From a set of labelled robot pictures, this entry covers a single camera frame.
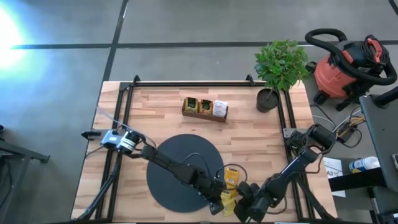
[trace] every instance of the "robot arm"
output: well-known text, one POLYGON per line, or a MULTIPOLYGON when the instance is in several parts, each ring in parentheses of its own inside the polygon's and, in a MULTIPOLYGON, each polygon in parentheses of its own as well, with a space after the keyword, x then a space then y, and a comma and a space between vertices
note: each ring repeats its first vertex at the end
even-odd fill
POLYGON ((143 134, 135 131, 126 131, 121 136, 116 131, 109 130, 101 144, 108 149, 118 150, 133 159, 139 157, 147 159, 171 172, 182 184, 197 190, 205 200, 209 201, 212 215, 216 215, 224 209, 220 197, 222 191, 225 189, 224 182, 209 176, 209 174, 199 167, 174 161, 156 150, 154 146, 148 144, 143 134), (133 154, 140 142, 144 143, 144 147, 140 153, 133 154))
POLYGON ((241 182, 238 193, 243 197, 235 206, 235 215, 243 223, 249 217, 261 222, 268 208, 275 208, 280 203, 285 197, 288 184, 296 179, 320 216, 322 218, 333 218, 300 180, 299 174, 304 173, 306 166, 315 162, 318 158, 318 154, 311 150, 311 147, 317 147, 321 149, 321 154, 326 154, 334 143, 335 135, 319 124, 314 124, 305 134, 295 131, 287 140, 287 145, 291 149, 300 149, 298 156, 282 172, 268 178, 261 187, 255 183, 248 185, 241 182))

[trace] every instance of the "bright light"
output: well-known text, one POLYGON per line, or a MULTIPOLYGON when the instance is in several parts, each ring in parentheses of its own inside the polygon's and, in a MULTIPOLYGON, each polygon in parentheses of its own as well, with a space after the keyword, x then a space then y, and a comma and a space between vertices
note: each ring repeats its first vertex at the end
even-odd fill
POLYGON ((22 42, 17 26, 0 4, 0 68, 11 66, 22 58, 25 50, 11 50, 12 46, 22 42))

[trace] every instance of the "vacuum hose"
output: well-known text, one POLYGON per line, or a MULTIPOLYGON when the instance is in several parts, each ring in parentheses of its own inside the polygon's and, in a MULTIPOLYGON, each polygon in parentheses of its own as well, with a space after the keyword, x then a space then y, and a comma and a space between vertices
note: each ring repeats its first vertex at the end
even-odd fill
POLYGON ((347 59, 343 56, 343 53, 341 53, 340 49, 338 49, 336 46, 334 46, 331 43, 313 38, 313 36, 320 35, 320 34, 334 35, 335 37, 338 38, 338 40, 340 42, 343 40, 347 40, 347 37, 345 36, 345 34, 342 31, 337 30, 337 29, 315 29, 315 30, 308 32, 305 35, 305 40, 309 44, 312 44, 314 46, 325 49, 325 50, 329 51, 331 54, 336 55, 340 60, 339 66, 341 66, 342 69, 345 69, 348 72, 347 75, 352 76, 352 77, 357 78, 362 81, 371 82, 374 85, 391 85, 397 80, 397 73, 389 60, 386 63, 386 65, 384 66, 384 71, 386 72, 387 78, 376 77, 376 76, 361 72, 358 69, 356 69, 350 65, 350 63, 347 61, 347 59))

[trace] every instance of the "potted plant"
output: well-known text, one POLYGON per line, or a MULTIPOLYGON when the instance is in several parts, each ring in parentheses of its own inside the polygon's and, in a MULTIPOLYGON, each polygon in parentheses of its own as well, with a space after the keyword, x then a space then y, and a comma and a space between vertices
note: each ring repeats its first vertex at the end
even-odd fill
POLYGON ((296 41, 289 40, 275 40, 262 47, 255 56, 257 64, 254 69, 258 77, 266 81, 267 87, 257 94, 257 109, 265 113, 279 103, 279 97, 273 88, 288 91, 297 81, 308 75, 305 69, 308 57, 303 47, 298 47, 296 41))

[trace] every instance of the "wooden table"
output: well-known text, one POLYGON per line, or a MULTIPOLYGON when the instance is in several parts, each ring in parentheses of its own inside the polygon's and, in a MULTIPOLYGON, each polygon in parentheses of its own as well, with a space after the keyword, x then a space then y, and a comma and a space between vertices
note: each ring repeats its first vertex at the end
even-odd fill
MULTIPOLYGON (((120 82, 104 82, 98 107, 113 115, 120 82)), ((134 87, 128 124, 150 136, 159 145, 177 134, 197 134, 212 142, 221 153, 224 164, 237 163, 246 168, 248 182, 261 185, 267 177, 280 172, 286 165, 286 155, 277 109, 260 113, 256 109, 256 94, 262 87, 134 87), (199 99, 222 100, 229 103, 226 123, 184 117, 181 106, 186 96, 199 99)), ((304 86, 290 91, 298 128, 313 124, 304 86)), ((123 99, 122 120, 126 97, 123 99)), ((288 115, 284 106, 287 124, 288 115)), ((112 121, 97 113, 93 128, 109 129, 112 121)), ((89 143, 88 152, 96 149, 99 141, 89 143)), ((106 150, 93 153, 85 160, 72 218, 82 214, 100 188, 106 150)), ((231 215, 210 214, 208 207, 192 213, 175 213, 161 207, 152 197, 146 182, 147 161, 123 158, 116 198, 114 222, 238 222, 231 215)), ((335 204, 324 166, 319 174, 308 175, 312 192, 326 210, 336 217, 335 204)), ((307 170, 316 170, 317 162, 307 170)), ((297 221, 292 188, 287 189, 287 210, 280 215, 266 215, 264 222, 297 221)), ((104 213, 109 196, 105 197, 104 213)), ((307 213, 305 199, 300 200, 307 213)), ((281 202, 275 209, 284 207, 281 202)))

